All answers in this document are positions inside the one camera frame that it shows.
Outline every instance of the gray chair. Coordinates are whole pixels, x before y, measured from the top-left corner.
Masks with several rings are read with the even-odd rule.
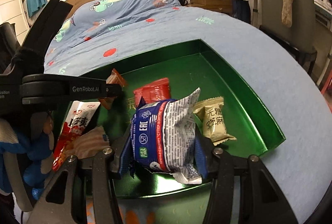
[[[290,28],[281,22],[283,0],[261,1],[260,30],[293,54],[301,66],[309,61],[308,74],[311,75],[317,57],[317,51],[313,47],[316,23],[314,0],[293,0],[293,24]]]

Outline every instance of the green tray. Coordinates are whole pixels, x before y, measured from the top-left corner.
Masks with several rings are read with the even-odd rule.
[[[227,132],[237,141],[227,141],[227,151],[235,156],[262,155],[276,148],[285,137],[265,105],[241,76],[202,40],[178,43],[130,56],[87,74],[85,77],[106,79],[115,68],[128,86],[126,100],[117,100],[111,110],[101,107],[91,125],[103,125],[111,142],[121,136],[135,113],[132,91],[154,80],[168,77],[171,96],[183,98],[197,87],[199,100],[223,96],[222,109]],[[59,135],[69,104],[55,112],[54,134]],[[126,174],[115,180],[118,197],[137,198],[164,195],[200,187],[183,185],[168,174],[151,174],[137,166],[135,179]]]

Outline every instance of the snack package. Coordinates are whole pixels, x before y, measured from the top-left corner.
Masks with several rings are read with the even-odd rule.
[[[182,184],[202,183],[193,166],[195,121],[192,111],[199,95],[200,88],[197,88],[180,100],[145,104],[142,99],[131,124],[135,161],[151,172],[170,173]]]
[[[203,135],[212,140],[214,145],[227,140],[236,140],[227,134],[221,109],[224,106],[223,97],[214,97],[198,102],[194,107],[194,114],[203,122]]]
[[[93,130],[78,137],[73,141],[73,149],[64,150],[65,158],[75,155],[79,159],[94,157],[99,151],[109,148],[110,140],[102,126],[95,127]]]
[[[141,97],[144,98],[146,103],[152,103],[159,100],[167,100],[171,98],[169,90],[168,78],[161,78],[150,84],[144,85],[135,89],[135,105],[138,106]]]
[[[73,149],[73,141],[82,135],[99,105],[99,101],[73,101],[54,150],[54,171],[66,160],[66,154],[63,152]]]
[[[119,84],[122,87],[127,85],[126,80],[117,72],[116,69],[112,70],[111,75],[106,79],[107,84]],[[103,107],[107,110],[111,108],[111,105],[116,97],[106,97],[104,99],[98,99]]]

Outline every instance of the chair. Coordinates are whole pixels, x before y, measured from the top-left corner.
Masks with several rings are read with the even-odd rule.
[[[0,73],[10,64],[20,44],[15,35],[15,24],[5,22],[0,25]]]
[[[301,66],[310,62],[308,74],[311,75],[317,57],[313,47],[316,23],[314,0],[293,0],[293,24],[290,28],[281,22],[283,0],[261,1],[260,30],[293,54]]]

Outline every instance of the blue bedsheet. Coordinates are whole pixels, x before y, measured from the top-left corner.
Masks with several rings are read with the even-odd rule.
[[[45,72],[81,75],[133,54],[202,39],[247,81],[285,134],[287,140],[263,161],[303,223],[332,179],[332,115],[298,63],[256,28],[177,0],[93,4],[65,22],[51,42]]]

